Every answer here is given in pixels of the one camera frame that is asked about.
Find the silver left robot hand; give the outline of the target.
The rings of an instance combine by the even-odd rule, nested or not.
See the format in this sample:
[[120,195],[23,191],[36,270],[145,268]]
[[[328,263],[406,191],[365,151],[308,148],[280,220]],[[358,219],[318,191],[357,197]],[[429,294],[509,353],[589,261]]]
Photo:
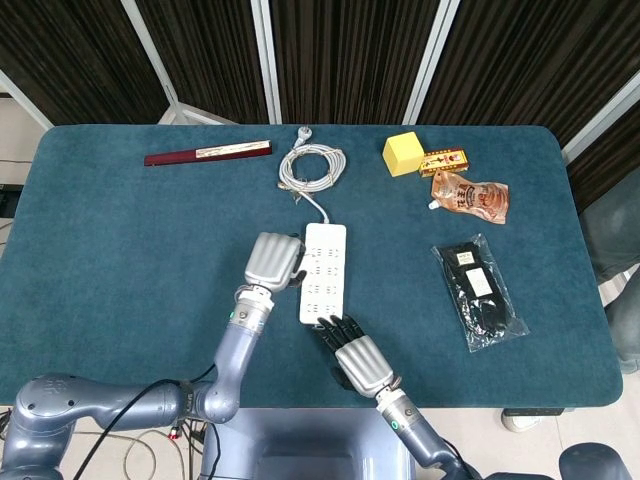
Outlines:
[[305,245],[297,236],[261,232],[245,267],[248,285],[258,285],[272,293],[300,287],[307,272],[300,268]]

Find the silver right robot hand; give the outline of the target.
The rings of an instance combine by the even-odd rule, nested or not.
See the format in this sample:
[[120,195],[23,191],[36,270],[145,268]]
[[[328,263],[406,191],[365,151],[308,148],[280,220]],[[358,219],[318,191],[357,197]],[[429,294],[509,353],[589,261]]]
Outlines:
[[318,318],[320,328],[315,333],[337,360],[342,371],[340,380],[366,398],[374,398],[391,388],[395,373],[386,358],[361,326],[349,315],[329,319]]

